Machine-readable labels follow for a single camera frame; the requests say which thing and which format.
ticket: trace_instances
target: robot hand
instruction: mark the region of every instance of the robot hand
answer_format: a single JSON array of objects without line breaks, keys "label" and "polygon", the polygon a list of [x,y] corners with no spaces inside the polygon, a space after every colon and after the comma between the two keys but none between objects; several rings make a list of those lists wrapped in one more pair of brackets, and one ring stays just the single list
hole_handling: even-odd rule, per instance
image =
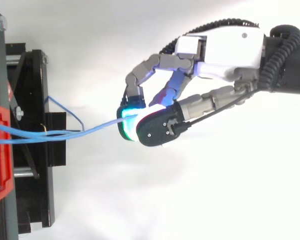
[{"label": "robot hand", "polygon": [[[282,88],[280,83],[286,82],[282,74],[282,70],[287,70],[286,60],[300,44],[299,29],[282,25],[274,28],[271,35],[266,37],[258,25],[249,21],[221,20],[179,37],[160,54],[137,65],[126,77],[127,87],[117,117],[139,115],[119,124],[122,137],[139,140],[150,147],[161,145],[176,139],[193,124],[235,104],[243,104],[258,91],[300,89],[300,84]],[[156,69],[173,71],[173,74],[144,111],[141,84]],[[289,72],[293,71],[296,69],[291,64]],[[177,101],[196,76],[232,85]]]}]

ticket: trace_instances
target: white background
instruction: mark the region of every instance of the white background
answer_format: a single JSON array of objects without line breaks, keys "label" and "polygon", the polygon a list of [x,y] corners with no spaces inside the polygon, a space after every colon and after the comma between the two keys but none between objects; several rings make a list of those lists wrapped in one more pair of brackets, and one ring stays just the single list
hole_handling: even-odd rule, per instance
[{"label": "white background", "polygon": [[[125,75],[194,27],[300,28],[300,0],[0,0],[0,12],[7,42],[48,54],[49,94],[86,127],[114,119]],[[144,85],[147,100],[168,77]],[[182,97],[224,84],[195,79]],[[257,94],[165,147],[124,141],[116,126],[70,140],[54,193],[54,225],[21,239],[300,240],[300,96]]]}]

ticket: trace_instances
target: blue cable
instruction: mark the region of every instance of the blue cable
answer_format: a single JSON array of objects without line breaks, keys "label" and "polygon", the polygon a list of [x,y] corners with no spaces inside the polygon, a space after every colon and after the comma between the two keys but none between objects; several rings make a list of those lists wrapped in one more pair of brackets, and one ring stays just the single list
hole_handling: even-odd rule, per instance
[{"label": "blue cable", "polygon": [[53,131],[42,131],[42,132],[34,132],[34,131],[24,131],[24,130],[19,130],[19,129],[16,129],[16,128],[12,128],[12,127],[9,127],[9,126],[4,126],[4,125],[0,125],[0,130],[2,131],[5,131],[7,133],[10,133],[12,135],[15,135],[15,136],[20,136],[20,137],[23,137],[23,138],[36,138],[36,137],[39,137],[39,136],[48,136],[48,135],[65,135],[65,134],[72,134],[74,133],[73,131],[69,131],[69,130],[53,130]]},{"label": "blue cable", "polygon": [[[133,115],[133,116],[129,116],[129,117],[126,117],[126,118],[119,118],[119,119],[115,119],[115,120],[112,120],[112,121],[109,121],[109,122],[106,122],[104,124],[101,124],[99,126],[96,126],[92,129],[89,129],[89,130],[86,130],[86,131],[81,131],[81,132],[76,132],[76,133],[68,133],[68,134],[65,134],[63,136],[37,136],[36,138],[33,138],[33,139],[13,139],[13,140],[0,140],[0,144],[32,144],[32,143],[43,143],[43,142],[46,142],[46,141],[64,141],[64,140],[69,140],[69,139],[74,139],[74,138],[79,138],[79,137],[82,137],[82,136],[85,136],[87,134],[91,134],[93,132],[96,132],[102,128],[105,128],[105,127],[108,127],[110,125],[113,125],[113,124],[117,124],[117,123],[121,123],[122,121],[125,121],[125,120],[129,120],[129,119],[132,119],[132,118],[135,118],[137,115]],[[9,131],[6,131],[6,132],[11,132],[12,130],[15,130],[14,128],[11,128],[11,127],[7,127],[9,128]]]},{"label": "blue cable", "polygon": [[66,107],[64,107],[62,104],[58,103],[54,98],[52,98],[51,96],[47,96],[44,103],[46,104],[48,100],[51,100],[52,102],[54,102],[57,106],[61,107],[63,110],[67,111],[69,114],[71,114],[73,117],[76,118],[77,121],[80,122],[80,124],[82,125],[82,130],[85,131],[84,128],[84,123],[70,110],[68,110]]}]

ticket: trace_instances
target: black coiled cable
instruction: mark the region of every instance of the black coiled cable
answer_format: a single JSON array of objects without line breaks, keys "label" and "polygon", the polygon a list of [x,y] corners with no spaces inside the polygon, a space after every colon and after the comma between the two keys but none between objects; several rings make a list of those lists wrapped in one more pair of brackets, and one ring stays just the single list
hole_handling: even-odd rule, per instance
[{"label": "black coiled cable", "polygon": [[[211,30],[211,29],[216,29],[216,28],[221,27],[221,26],[222,27],[224,27],[224,26],[259,27],[258,24],[255,24],[251,21],[235,19],[235,18],[233,18],[233,19],[228,18],[228,19],[214,21],[214,22],[199,26],[199,27],[187,32],[186,34],[200,33],[200,32],[208,31],[208,30]],[[165,46],[160,51],[160,54],[173,54],[174,51],[175,51],[175,46],[176,46],[177,41],[178,41],[178,38],[176,38],[175,40],[170,42],[167,46]]]},{"label": "black coiled cable", "polygon": [[263,91],[273,91],[275,87],[279,87],[277,86],[278,73],[287,58],[300,45],[300,30],[291,25],[276,26],[270,31],[270,36],[281,37],[286,40],[265,63],[260,73],[258,88]]}]

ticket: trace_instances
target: screw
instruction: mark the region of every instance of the screw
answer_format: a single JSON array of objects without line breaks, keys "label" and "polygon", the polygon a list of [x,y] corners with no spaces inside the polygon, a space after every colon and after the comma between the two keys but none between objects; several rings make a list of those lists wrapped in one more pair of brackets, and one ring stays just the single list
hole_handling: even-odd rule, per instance
[{"label": "screw", "polygon": [[0,16],[0,31],[6,31],[8,29],[8,21],[4,16]]},{"label": "screw", "polygon": [[49,64],[49,57],[47,55],[44,55],[42,61],[44,64]]},{"label": "screw", "polygon": [[18,121],[20,121],[22,119],[22,117],[24,116],[24,112],[22,111],[20,106],[17,106],[15,108],[15,116]]}]

